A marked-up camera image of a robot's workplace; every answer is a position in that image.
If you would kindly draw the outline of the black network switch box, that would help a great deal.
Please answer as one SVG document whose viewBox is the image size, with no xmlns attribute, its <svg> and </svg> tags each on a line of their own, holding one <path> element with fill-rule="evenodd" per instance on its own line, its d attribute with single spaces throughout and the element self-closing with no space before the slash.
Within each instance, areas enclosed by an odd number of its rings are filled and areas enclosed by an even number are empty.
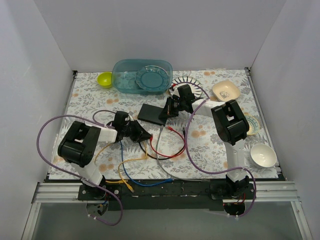
<svg viewBox="0 0 320 240">
<path fill-rule="evenodd" d="M 143 103 L 138 113 L 137 119 L 147 123 L 164 126 L 167 122 L 166 119 L 159 119 L 159 114 L 162 108 L 150 104 Z"/>
</svg>

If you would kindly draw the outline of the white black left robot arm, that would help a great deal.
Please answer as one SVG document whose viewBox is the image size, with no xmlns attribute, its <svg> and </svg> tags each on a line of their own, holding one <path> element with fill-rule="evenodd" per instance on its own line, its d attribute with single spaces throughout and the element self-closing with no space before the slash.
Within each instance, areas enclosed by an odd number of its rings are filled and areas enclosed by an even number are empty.
<svg viewBox="0 0 320 240">
<path fill-rule="evenodd" d="M 140 143 L 149 140 L 151 136 L 129 113 L 117 111 L 110 127 L 74 121 L 60 142 L 57 153 L 84 178 L 85 191 L 95 200 L 101 200 L 107 191 L 104 186 L 106 179 L 94 161 L 97 143 L 113 144 L 123 138 Z"/>
</svg>

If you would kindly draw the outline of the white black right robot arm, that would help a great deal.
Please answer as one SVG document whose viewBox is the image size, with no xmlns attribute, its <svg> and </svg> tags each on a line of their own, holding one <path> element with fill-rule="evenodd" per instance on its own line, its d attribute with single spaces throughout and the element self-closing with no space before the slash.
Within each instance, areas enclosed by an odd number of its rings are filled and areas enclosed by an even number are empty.
<svg viewBox="0 0 320 240">
<path fill-rule="evenodd" d="M 223 141 L 227 170 L 225 192 L 232 199 L 237 199 L 249 185 L 245 170 L 244 144 L 249 131 L 249 124 L 236 100 L 216 102 L 202 97 L 195 97 L 188 84 L 178 87 L 172 96 L 166 99 L 160 119 L 174 118 L 185 111 L 192 116 L 198 114 L 214 120 L 219 138 Z"/>
</svg>

